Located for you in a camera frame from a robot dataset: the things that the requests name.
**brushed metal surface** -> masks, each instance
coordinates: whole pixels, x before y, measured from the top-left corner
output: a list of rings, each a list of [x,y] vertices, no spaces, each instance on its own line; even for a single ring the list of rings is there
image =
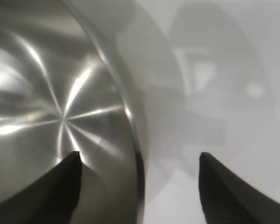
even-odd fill
[[[128,94],[68,7],[0,0],[0,203],[79,151],[71,223],[132,224],[143,167]]]

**stainless steel bowl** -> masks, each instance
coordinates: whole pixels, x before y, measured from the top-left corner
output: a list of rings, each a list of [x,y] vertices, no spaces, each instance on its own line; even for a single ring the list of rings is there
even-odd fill
[[[0,0],[0,203],[79,151],[71,223],[140,223],[143,120],[128,78],[70,3]]]

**blurry background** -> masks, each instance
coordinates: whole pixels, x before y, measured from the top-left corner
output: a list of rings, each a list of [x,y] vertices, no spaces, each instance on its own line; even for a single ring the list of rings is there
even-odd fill
[[[204,224],[210,152],[280,202],[280,1],[72,0],[112,42],[145,104],[145,224]]]

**dark rubber pad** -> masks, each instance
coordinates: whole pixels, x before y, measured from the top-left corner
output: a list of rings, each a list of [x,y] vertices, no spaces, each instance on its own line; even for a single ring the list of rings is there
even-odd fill
[[[81,189],[82,162],[78,152],[31,186],[0,204],[0,224],[68,224]]]
[[[199,191],[208,224],[280,224],[280,204],[209,153],[200,157]]]

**gray object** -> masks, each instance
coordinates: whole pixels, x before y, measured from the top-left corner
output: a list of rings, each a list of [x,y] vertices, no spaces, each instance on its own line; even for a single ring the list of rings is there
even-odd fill
[[[141,107],[109,48],[69,3],[0,0],[0,203],[79,151],[71,223],[141,222]]]

